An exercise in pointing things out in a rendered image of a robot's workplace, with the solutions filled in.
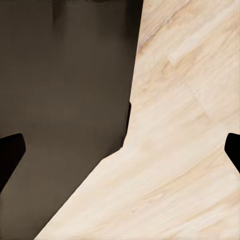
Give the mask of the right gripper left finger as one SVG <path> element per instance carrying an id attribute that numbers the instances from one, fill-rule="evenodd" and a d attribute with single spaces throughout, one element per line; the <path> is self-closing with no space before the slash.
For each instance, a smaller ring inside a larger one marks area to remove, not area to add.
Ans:
<path id="1" fill-rule="evenodd" d="M 0 138 L 0 193 L 26 153 L 22 133 Z"/>

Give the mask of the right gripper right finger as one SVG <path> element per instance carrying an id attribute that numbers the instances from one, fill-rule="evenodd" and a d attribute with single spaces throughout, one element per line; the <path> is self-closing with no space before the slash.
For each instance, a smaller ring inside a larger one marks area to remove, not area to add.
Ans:
<path id="1" fill-rule="evenodd" d="M 229 133 L 224 150 L 240 172 L 240 134 Z"/>

